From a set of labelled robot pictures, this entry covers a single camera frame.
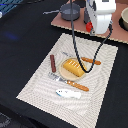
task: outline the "black wire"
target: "black wire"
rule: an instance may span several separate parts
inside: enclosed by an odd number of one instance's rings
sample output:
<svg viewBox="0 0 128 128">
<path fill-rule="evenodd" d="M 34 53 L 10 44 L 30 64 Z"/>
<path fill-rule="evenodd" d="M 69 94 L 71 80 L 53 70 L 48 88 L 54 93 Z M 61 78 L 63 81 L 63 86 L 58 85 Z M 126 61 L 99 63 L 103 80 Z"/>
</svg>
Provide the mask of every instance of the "black wire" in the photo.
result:
<svg viewBox="0 0 128 128">
<path fill-rule="evenodd" d="M 8 3 L 8 4 L 0 4 L 0 5 L 23 5 L 23 4 L 34 4 L 38 2 L 42 2 L 44 0 L 38 0 L 38 1 L 33 1 L 33 2 L 26 2 L 26 3 Z"/>
<path fill-rule="evenodd" d="M 94 59 L 93 59 L 92 66 L 91 66 L 91 68 L 90 68 L 88 71 L 86 71 L 86 70 L 84 69 L 84 67 L 83 67 L 83 64 L 82 64 L 81 60 L 80 60 L 80 57 L 79 57 L 79 54 L 78 54 L 78 51 L 77 51 L 77 47 L 76 47 L 75 34 L 74 34 L 74 24 L 73 24 L 73 18 L 72 18 L 72 15 L 73 15 L 72 0 L 70 0 L 70 5 L 71 5 L 71 11 L 70 11 L 70 12 L 71 12 L 72 37 L 73 37 L 73 44 L 74 44 L 75 53 L 76 53 L 78 62 L 79 62 L 79 64 L 80 64 L 82 70 L 83 70 L 85 73 L 89 73 L 89 72 L 92 70 L 93 66 L 94 66 L 97 53 L 99 52 L 101 46 L 104 44 L 104 42 L 105 42 L 105 41 L 111 36 L 111 34 L 112 34 L 112 25 L 109 24 L 109 31 L 110 31 L 110 33 L 109 33 L 109 35 L 103 40 L 103 42 L 99 45 L 99 47 L 97 48 L 97 51 L 96 51 L 96 53 L 95 53 L 95 55 L 94 55 Z"/>
</svg>

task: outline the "tabletop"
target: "tabletop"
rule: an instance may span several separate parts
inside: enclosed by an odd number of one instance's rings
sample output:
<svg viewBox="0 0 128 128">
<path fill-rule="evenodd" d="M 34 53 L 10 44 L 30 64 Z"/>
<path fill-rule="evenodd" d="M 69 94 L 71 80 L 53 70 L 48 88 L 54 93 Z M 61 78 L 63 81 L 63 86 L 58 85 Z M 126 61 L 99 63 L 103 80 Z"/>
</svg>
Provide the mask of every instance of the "tabletop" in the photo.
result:
<svg viewBox="0 0 128 128">
<path fill-rule="evenodd" d="M 67 0 L 44 0 L 17 6 L 0 19 L 0 104 L 33 118 L 49 128 L 75 128 L 71 124 L 33 107 L 16 97 L 49 53 L 62 33 L 70 30 L 51 26 Z M 75 32 L 77 37 L 102 42 L 100 37 Z M 118 52 L 107 85 L 96 128 L 127 128 L 128 44 L 107 40 Z"/>
</svg>

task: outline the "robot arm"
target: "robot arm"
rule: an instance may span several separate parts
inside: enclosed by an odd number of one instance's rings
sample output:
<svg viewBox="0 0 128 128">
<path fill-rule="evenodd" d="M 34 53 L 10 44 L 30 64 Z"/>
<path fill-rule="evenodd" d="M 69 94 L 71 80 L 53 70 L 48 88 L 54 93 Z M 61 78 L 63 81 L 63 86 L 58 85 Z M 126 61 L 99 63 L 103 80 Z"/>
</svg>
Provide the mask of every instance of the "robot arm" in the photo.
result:
<svg viewBox="0 0 128 128">
<path fill-rule="evenodd" d="M 95 34 L 104 34 L 116 10 L 115 0 L 86 0 L 86 8 Z"/>
</svg>

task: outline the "brown stick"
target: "brown stick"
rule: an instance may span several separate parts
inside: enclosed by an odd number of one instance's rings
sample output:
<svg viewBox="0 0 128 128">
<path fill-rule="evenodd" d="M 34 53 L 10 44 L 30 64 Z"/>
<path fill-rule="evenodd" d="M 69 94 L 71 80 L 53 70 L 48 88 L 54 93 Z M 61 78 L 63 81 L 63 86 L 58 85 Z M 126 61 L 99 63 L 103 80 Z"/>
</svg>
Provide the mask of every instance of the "brown stick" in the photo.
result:
<svg viewBox="0 0 128 128">
<path fill-rule="evenodd" d="M 56 72 L 54 55 L 50 55 L 52 72 Z"/>
</svg>

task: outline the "wooden handle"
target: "wooden handle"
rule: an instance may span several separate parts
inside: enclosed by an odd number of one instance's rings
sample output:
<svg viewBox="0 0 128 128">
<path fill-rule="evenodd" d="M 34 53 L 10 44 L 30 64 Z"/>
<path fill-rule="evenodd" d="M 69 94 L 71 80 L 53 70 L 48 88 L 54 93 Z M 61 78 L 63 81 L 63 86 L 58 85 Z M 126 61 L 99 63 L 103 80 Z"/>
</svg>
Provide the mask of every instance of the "wooden handle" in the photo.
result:
<svg viewBox="0 0 128 128">
<path fill-rule="evenodd" d="M 51 68 L 52 68 L 52 72 L 56 72 L 56 66 L 55 66 L 55 59 L 54 59 L 54 55 L 50 55 L 50 60 L 51 60 Z"/>
<path fill-rule="evenodd" d="M 86 61 L 86 62 L 89 62 L 89 63 L 93 63 L 93 60 L 92 60 L 92 59 L 88 59 L 88 58 L 85 58 L 85 57 L 81 57 L 81 59 L 82 59 L 83 61 Z M 101 62 L 95 60 L 95 63 L 94 63 L 94 64 L 96 64 L 96 65 L 100 65 Z"/>
<path fill-rule="evenodd" d="M 79 88 L 79 89 L 81 89 L 81 90 L 83 90 L 83 91 L 89 91 L 89 88 L 87 88 L 87 87 L 85 87 L 85 86 L 83 86 L 83 85 L 77 84 L 77 83 L 75 83 L 75 82 L 72 82 L 72 81 L 70 81 L 70 80 L 67 81 L 67 84 L 69 84 L 69 85 L 71 85 L 71 86 L 73 86 L 73 87 Z"/>
</svg>

